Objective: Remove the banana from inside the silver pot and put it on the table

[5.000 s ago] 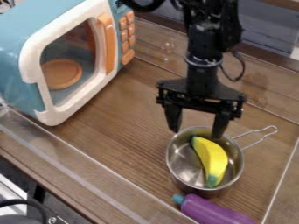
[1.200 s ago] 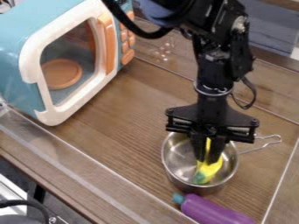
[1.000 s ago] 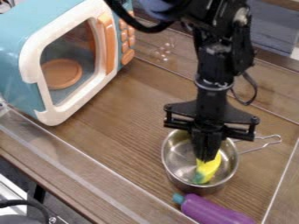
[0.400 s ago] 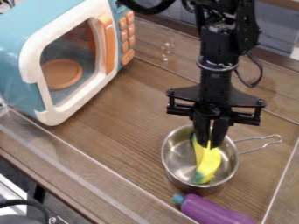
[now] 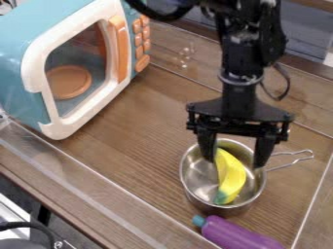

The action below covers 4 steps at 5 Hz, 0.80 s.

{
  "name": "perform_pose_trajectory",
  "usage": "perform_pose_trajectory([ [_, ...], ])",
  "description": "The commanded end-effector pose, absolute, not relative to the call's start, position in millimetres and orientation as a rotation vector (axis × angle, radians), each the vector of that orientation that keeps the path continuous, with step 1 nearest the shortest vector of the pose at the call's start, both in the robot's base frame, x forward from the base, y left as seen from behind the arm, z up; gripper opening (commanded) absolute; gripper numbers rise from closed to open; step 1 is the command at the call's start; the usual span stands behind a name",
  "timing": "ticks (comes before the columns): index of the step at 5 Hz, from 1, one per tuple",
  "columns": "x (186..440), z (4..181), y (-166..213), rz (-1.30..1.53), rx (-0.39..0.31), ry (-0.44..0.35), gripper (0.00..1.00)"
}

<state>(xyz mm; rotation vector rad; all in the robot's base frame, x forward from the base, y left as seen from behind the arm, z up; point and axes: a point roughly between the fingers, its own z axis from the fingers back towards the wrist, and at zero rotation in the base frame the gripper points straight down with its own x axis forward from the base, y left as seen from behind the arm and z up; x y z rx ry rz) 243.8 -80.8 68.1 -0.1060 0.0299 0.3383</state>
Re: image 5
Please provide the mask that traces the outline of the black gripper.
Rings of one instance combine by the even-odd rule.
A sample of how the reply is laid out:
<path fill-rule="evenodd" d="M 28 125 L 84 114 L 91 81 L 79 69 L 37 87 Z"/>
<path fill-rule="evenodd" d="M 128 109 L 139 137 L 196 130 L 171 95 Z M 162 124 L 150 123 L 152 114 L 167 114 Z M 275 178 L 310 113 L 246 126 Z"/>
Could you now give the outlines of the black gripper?
<path fill-rule="evenodd" d="M 220 97 L 188 103 L 186 111 L 186 127 L 198 136 L 200 153 L 208 162 L 214 162 L 216 133 L 258 138 L 254 168 L 265 166 L 275 139 L 281 142 L 289 138 L 289 125 L 294 116 L 258 99 L 255 85 L 224 84 Z"/>

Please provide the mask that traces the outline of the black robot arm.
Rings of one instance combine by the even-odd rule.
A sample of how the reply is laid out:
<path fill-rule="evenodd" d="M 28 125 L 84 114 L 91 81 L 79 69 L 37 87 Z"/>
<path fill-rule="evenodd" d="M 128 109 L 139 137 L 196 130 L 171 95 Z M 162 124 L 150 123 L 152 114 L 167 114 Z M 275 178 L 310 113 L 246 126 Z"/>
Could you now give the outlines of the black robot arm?
<path fill-rule="evenodd" d="M 275 66 L 287 39 L 281 25 L 281 0 L 167 0 L 163 13 L 142 0 L 124 0 L 146 17 L 175 21 L 199 7 L 214 17 L 222 60 L 218 79 L 222 96 L 186 106 L 187 128 L 198 137 L 202 156 L 214 160 L 220 133 L 257 139 L 253 167 L 265 166 L 274 145 L 289 137 L 293 114 L 263 103 L 257 96 L 263 69 Z"/>

